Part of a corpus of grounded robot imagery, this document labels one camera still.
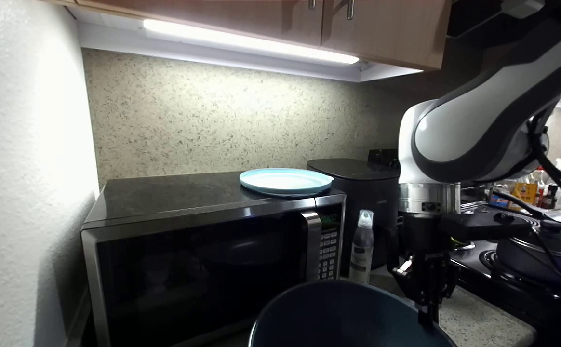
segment light strip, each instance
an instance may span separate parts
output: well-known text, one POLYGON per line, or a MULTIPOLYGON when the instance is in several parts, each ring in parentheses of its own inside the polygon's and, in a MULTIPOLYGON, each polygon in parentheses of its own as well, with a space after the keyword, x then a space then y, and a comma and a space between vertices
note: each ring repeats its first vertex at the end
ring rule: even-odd
POLYGON ((359 62, 357 56, 349 56, 349 54, 328 52, 328 50, 278 43, 278 41, 264 41, 257 37, 212 31, 212 29, 181 25, 181 23, 145 20, 143 27, 153 33, 170 35, 170 37, 178 37, 185 41, 199 41, 199 43, 257 50, 257 52, 272 52, 278 56, 293 56, 293 58, 332 62, 332 64, 343 64, 343 66, 351 66, 359 62))

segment cabinet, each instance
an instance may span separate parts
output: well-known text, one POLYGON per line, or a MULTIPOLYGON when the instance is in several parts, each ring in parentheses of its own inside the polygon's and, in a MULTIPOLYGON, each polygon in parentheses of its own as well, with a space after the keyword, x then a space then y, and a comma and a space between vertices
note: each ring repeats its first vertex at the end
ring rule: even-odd
POLYGON ((451 0, 48 0, 133 18, 181 20, 440 70, 451 0))
POLYGON ((45 0, 45 2, 62 4, 62 6, 75 6, 75 0, 45 0))
POLYGON ((449 0, 326 0, 322 47, 363 60, 440 70, 449 0))
POLYGON ((141 18, 168 18, 320 45, 322 0, 75 0, 141 18))

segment small bottle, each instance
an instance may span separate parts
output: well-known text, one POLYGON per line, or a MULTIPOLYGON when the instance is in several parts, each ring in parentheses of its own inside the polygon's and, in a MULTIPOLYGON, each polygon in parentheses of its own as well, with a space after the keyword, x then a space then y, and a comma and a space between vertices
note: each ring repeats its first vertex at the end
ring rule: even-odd
POLYGON ((349 280, 357 284, 370 282, 374 255, 374 212, 359 210, 357 232, 351 249, 351 272, 349 280))

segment white plate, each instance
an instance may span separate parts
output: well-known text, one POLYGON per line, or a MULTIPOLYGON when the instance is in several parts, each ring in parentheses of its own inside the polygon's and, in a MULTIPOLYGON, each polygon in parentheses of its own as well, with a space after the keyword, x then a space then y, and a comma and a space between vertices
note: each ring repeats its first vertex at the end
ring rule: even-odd
POLYGON ((311 197, 332 187, 334 178, 311 170, 262 168, 239 176, 243 187, 272 197, 311 197))

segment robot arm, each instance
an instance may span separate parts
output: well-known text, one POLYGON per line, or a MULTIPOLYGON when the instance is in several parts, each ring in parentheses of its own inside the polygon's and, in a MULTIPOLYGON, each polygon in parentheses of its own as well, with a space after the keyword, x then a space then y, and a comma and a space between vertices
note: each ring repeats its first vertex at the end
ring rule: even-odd
POLYGON ((528 120, 546 120, 561 95, 561 10, 490 72, 440 101, 413 106, 399 129, 401 239, 409 261, 392 270, 422 322, 438 322, 453 291, 451 237, 459 183, 509 178, 530 162, 528 120))
POLYGON ((494 182, 530 156, 527 122, 561 95, 561 22, 548 20, 490 72, 411 108, 399 131, 401 183, 494 182))

